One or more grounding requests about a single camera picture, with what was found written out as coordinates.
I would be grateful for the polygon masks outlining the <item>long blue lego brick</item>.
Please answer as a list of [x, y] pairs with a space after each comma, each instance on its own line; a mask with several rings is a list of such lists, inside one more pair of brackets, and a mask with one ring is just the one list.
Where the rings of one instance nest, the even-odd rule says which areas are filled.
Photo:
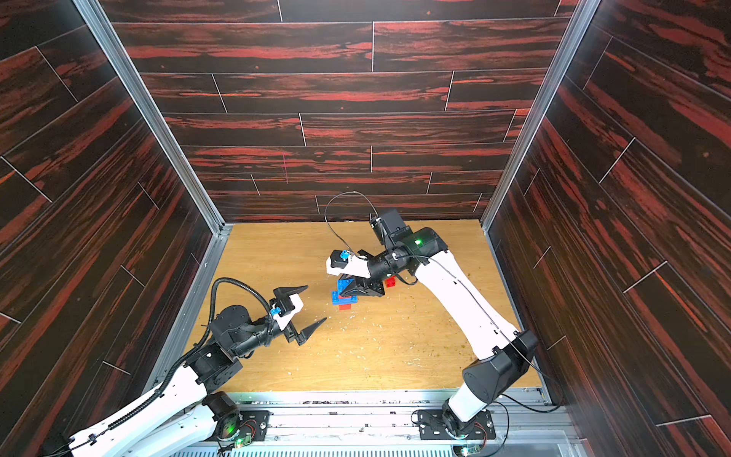
[[344, 297], [341, 296], [338, 291], [331, 293], [331, 302], [334, 306], [349, 306], [358, 302], [357, 296]]
[[353, 277], [345, 277], [337, 280], [337, 295], [339, 298], [348, 298], [346, 289], [353, 283]]

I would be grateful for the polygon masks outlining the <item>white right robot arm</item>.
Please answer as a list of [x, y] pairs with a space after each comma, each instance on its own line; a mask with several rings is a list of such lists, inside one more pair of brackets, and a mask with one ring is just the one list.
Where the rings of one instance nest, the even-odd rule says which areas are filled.
[[375, 256], [333, 251], [327, 272], [352, 279], [344, 297], [381, 297], [384, 281], [409, 272], [443, 305], [477, 357], [463, 370], [462, 386], [443, 405], [445, 428], [462, 435], [486, 406], [528, 372], [538, 339], [532, 331], [519, 331], [489, 304], [433, 228], [415, 232], [395, 209], [372, 218], [370, 226], [385, 250]]

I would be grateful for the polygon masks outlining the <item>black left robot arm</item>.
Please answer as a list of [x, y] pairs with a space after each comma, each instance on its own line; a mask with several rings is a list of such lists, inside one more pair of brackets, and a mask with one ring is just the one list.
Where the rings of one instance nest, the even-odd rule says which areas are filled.
[[[216, 309], [217, 292], [230, 284], [263, 306], [253, 320], [246, 307]], [[108, 418], [80, 430], [60, 446], [57, 456], [168, 456], [189, 445], [213, 439], [227, 449], [250, 443], [257, 428], [242, 418], [238, 405], [221, 388], [241, 371], [259, 348], [284, 337], [304, 345], [318, 323], [296, 329], [292, 319], [304, 308], [305, 287], [281, 287], [270, 300], [229, 277], [211, 286], [209, 319], [201, 340], [180, 356], [157, 386]]]

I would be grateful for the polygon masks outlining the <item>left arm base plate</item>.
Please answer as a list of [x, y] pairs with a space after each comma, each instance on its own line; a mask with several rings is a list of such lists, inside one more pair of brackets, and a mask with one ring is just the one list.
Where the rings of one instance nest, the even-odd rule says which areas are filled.
[[238, 446], [248, 446], [251, 443], [264, 442], [270, 427], [269, 411], [240, 411], [240, 428], [234, 443]]

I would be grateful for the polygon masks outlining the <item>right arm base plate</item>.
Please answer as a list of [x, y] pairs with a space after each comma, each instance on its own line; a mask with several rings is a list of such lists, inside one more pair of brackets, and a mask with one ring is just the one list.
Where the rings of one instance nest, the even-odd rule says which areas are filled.
[[441, 409], [417, 409], [410, 415], [418, 428], [420, 439], [435, 440], [494, 440], [496, 431], [489, 411], [479, 411], [468, 422]]

